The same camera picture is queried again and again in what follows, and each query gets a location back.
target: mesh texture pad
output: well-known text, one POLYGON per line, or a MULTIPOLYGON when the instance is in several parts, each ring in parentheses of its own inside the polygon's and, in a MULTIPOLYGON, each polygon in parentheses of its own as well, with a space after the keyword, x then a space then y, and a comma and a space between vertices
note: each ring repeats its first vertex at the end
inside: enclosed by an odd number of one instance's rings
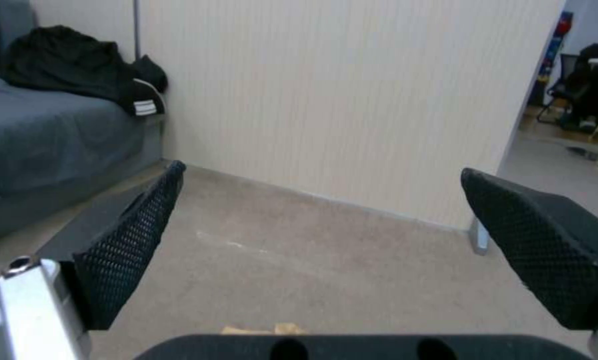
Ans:
POLYGON ((475 215, 500 246, 519 278, 565 328, 598 324, 598 253, 575 239, 568 226, 541 207, 541 199, 571 200, 540 193, 476 170, 461 184, 475 215))
POLYGON ((175 161, 88 250, 73 255, 88 305, 89 330, 108 330, 148 267, 183 186, 185 165, 175 161))

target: carpet floor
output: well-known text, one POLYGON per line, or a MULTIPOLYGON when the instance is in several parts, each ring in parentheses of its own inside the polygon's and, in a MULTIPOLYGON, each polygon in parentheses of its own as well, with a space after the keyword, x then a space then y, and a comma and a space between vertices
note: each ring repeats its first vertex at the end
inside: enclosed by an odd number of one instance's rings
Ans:
MULTIPOLYGON (((515 142, 512 159, 535 156, 524 144, 515 142)), ((515 162, 505 177, 514 177, 515 162)), ((86 205, 1 239, 0 268, 33 253, 86 205)), ((584 353, 589 335, 562 328, 496 246, 474 255, 463 232, 189 166, 137 291, 109 332, 91 333, 92 358, 131 358, 179 335, 278 322, 312 334, 536 335, 584 353)))

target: sofa cushion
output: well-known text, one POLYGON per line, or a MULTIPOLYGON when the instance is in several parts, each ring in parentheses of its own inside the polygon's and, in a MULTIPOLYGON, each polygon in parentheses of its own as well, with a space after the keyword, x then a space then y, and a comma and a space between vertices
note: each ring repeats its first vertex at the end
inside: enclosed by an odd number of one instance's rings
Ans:
POLYGON ((34 14, 29 0, 0 0, 0 58, 18 37, 34 29, 34 14))

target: wooden floor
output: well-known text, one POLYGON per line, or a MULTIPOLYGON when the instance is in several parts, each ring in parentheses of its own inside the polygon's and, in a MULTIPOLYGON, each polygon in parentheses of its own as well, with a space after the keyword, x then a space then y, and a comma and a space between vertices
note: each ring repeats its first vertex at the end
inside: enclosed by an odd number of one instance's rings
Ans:
MULTIPOLYGON (((598 145, 598 137, 590 139, 588 134, 577 131, 566 131, 557 125, 550 125, 548 123, 540 123, 536 120, 536 116, 541 111, 540 107, 528 106, 523 112, 523 118, 519 123, 519 132, 527 135, 533 139, 561 143, 567 141, 567 146, 571 146, 569 142, 580 142, 583 144, 598 145)), ((551 112, 552 119, 556 121, 561 114, 557 111, 551 112)), ((551 116, 542 116, 542 119, 550 120, 551 116)))

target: metal pole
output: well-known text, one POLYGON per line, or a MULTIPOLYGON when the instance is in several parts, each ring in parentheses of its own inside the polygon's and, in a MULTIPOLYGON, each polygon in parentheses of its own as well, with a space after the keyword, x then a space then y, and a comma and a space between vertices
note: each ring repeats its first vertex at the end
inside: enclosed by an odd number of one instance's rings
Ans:
POLYGON ((139 0, 132 2, 134 7, 134 60, 141 58, 141 9, 139 0))

